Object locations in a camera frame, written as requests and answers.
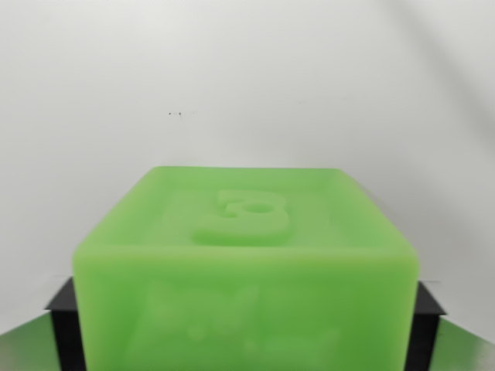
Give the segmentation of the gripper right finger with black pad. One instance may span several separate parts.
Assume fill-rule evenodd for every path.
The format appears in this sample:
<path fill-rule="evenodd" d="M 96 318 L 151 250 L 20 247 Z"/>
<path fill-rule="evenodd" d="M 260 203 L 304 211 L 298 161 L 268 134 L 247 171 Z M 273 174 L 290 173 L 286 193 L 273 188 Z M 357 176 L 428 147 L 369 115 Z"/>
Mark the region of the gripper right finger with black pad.
<path fill-rule="evenodd" d="M 493 370 L 494 344 L 457 325 L 418 284 L 406 370 Z"/>

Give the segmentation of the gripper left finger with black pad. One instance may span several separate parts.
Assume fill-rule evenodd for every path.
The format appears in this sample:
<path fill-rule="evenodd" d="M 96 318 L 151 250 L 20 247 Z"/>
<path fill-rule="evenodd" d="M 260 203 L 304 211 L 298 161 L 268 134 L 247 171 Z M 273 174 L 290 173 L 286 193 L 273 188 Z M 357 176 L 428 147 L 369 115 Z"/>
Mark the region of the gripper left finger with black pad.
<path fill-rule="evenodd" d="M 1 334 L 1 369 L 86 368 L 73 279 L 69 278 L 42 315 Z"/>

